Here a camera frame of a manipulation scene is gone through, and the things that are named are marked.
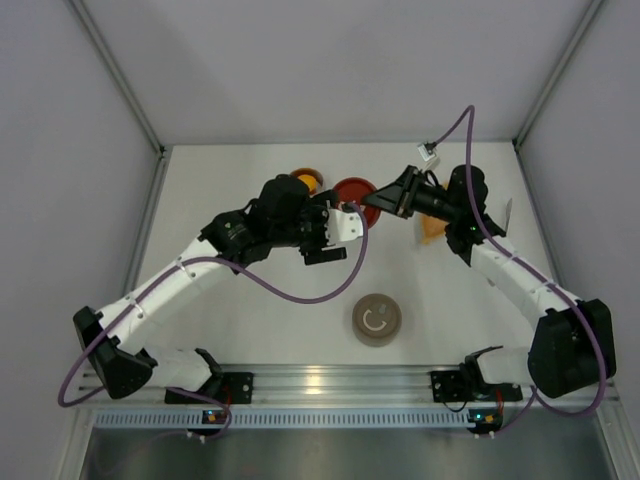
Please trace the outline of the orange round food ball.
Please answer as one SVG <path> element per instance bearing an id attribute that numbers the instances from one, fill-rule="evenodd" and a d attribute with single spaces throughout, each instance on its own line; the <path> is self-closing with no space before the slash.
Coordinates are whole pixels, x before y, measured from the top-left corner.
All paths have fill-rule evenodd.
<path id="1" fill-rule="evenodd" d="M 318 189 L 318 181 L 312 175 L 302 174 L 298 176 L 298 179 L 302 181 L 308 188 L 311 194 L 315 194 Z"/>

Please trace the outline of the red-banded steel lunch tin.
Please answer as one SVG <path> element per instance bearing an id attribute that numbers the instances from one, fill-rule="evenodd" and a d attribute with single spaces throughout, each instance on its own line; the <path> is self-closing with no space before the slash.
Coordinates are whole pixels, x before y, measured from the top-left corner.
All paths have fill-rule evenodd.
<path id="1" fill-rule="evenodd" d="M 313 168 L 299 168 L 299 169 L 296 169 L 296 170 L 293 170 L 293 171 L 290 172 L 290 175 L 292 177 L 294 177 L 294 178 L 297 178 L 297 179 L 298 179 L 298 176 L 302 175 L 302 174 L 312 175 L 318 181 L 318 189 L 317 189 L 316 193 L 315 194 L 311 194 L 309 192 L 309 194 L 311 196 L 319 194 L 324 190 L 324 177 L 322 176 L 322 174 L 318 170 L 315 170 Z"/>

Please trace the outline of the red round lid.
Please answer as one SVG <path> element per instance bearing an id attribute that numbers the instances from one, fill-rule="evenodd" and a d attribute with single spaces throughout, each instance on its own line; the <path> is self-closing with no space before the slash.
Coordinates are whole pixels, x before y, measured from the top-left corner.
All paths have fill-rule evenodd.
<path id="1" fill-rule="evenodd" d="M 337 193 L 338 198 L 343 203 L 357 204 L 365 216 L 368 227 L 372 228 L 378 221 L 381 211 L 374 207 L 362 204 L 362 199 L 374 193 L 377 188 L 368 180 L 361 177 L 348 177 L 338 181 L 333 190 Z"/>

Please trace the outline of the metal tongs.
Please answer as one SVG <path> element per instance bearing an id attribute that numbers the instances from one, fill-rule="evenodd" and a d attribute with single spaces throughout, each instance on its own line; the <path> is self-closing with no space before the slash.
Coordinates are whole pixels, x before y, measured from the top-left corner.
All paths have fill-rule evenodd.
<path id="1" fill-rule="evenodd" d="M 503 230 L 505 231 L 505 234 L 509 233 L 512 210 L 513 210 L 513 198 L 509 198 L 508 201 L 505 204 L 505 210 L 504 210 L 504 227 L 503 227 Z"/>

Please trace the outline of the brown round lid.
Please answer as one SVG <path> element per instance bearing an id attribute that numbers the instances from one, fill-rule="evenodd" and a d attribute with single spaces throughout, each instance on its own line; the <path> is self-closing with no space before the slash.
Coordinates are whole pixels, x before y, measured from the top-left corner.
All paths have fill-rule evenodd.
<path id="1" fill-rule="evenodd" d="M 352 310 L 352 329 L 359 324 L 362 330 L 379 331 L 402 326 L 399 304 L 391 297 L 373 293 L 360 298 Z"/>

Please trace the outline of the beige-banded steel lunch tin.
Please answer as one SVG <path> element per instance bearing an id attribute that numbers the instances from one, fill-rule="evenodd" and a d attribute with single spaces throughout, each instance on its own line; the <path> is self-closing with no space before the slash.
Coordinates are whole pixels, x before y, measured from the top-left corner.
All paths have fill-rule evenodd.
<path id="1" fill-rule="evenodd" d="M 389 345 L 397 336 L 399 329 L 383 329 L 379 331 L 373 331 L 360 328 L 359 324 L 353 327 L 355 337 L 365 346 L 368 347 L 384 347 Z"/>

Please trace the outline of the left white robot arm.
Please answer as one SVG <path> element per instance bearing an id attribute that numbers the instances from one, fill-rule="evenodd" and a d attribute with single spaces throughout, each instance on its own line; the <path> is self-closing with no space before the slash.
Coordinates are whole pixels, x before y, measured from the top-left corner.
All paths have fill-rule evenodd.
<path id="1" fill-rule="evenodd" d="M 268 257 L 294 248 L 305 264 L 342 260 L 344 243 L 360 238 L 358 213 L 344 211 L 333 191 L 317 195 L 291 175 L 267 181 L 259 196 L 238 210 L 217 215 L 177 258 L 120 300 L 80 309 L 73 322 L 84 357 L 113 399 L 144 386 L 176 388 L 181 397 L 213 398 L 223 373 L 203 348 L 153 347 L 152 334 L 216 284 Z"/>

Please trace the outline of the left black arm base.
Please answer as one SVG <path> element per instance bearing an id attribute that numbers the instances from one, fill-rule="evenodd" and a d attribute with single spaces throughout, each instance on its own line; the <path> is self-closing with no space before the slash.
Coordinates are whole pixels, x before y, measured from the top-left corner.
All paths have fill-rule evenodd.
<path id="1" fill-rule="evenodd" d="M 247 405 L 252 403 L 254 374 L 251 372 L 225 372 L 215 374 L 196 392 L 166 389 L 165 404 L 207 404 L 218 402 L 225 405 Z"/>

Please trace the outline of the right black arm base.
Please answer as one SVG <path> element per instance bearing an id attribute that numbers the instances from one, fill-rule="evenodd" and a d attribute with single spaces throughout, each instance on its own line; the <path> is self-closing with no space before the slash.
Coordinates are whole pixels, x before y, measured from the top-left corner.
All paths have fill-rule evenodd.
<path id="1" fill-rule="evenodd" d="M 433 370 L 430 372 L 433 400 L 436 403 L 464 403 L 476 401 L 516 402 L 523 399 L 519 386 L 509 383 L 489 384 L 481 373 L 478 359 L 497 347 L 488 347 L 467 355 L 462 363 L 449 370 Z"/>

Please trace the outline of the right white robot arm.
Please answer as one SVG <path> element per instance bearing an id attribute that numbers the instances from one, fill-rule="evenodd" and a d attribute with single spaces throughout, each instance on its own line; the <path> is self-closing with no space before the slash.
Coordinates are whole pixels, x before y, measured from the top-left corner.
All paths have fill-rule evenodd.
<path id="1" fill-rule="evenodd" d="M 534 272 L 486 214 L 487 195 L 485 175 L 475 166 L 455 167 L 446 186 L 409 166 L 361 202 L 399 218 L 420 213 L 445 221 L 450 250 L 531 324 L 530 346 L 490 346 L 465 358 L 462 367 L 478 389 L 530 385 L 559 398 L 606 382 L 617 370 L 609 308 L 599 299 L 582 300 Z"/>

